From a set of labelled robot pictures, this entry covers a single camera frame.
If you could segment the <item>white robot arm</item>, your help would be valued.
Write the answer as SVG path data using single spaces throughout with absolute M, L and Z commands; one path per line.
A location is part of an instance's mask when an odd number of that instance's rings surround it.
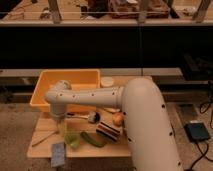
M 123 87 L 90 90 L 69 90 L 59 81 L 45 101 L 56 121 L 64 118 L 68 104 L 121 110 L 136 171 L 183 171 L 165 101 L 153 81 L 140 77 Z

